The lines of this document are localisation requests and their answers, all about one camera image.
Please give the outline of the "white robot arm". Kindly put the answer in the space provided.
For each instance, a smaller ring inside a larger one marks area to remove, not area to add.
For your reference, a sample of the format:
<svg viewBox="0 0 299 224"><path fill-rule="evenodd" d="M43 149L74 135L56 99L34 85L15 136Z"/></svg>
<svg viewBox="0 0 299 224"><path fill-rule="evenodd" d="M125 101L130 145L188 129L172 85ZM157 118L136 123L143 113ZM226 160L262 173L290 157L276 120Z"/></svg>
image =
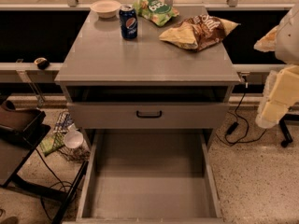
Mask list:
<svg viewBox="0 0 299 224"><path fill-rule="evenodd" d="M259 127L269 129L299 101L299 5L294 5L254 48L274 51L276 58L287 64L279 72L271 71L264 84L255 121Z"/></svg>

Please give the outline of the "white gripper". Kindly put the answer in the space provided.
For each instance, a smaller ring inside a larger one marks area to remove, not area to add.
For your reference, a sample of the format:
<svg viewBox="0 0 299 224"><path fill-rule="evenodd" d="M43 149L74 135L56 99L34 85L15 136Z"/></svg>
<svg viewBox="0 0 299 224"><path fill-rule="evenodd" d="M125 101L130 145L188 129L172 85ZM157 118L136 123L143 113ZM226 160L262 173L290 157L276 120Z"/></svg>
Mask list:
<svg viewBox="0 0 299 224"><path fill-rule="evenodd" d="M261 52L274 51L278 27L272 28L253 46ZM279 123L289 106L299 101L299 66L289 65L279 72L271 71L264 83L263 98L258 106L256 124L269 129Z"/></svg>

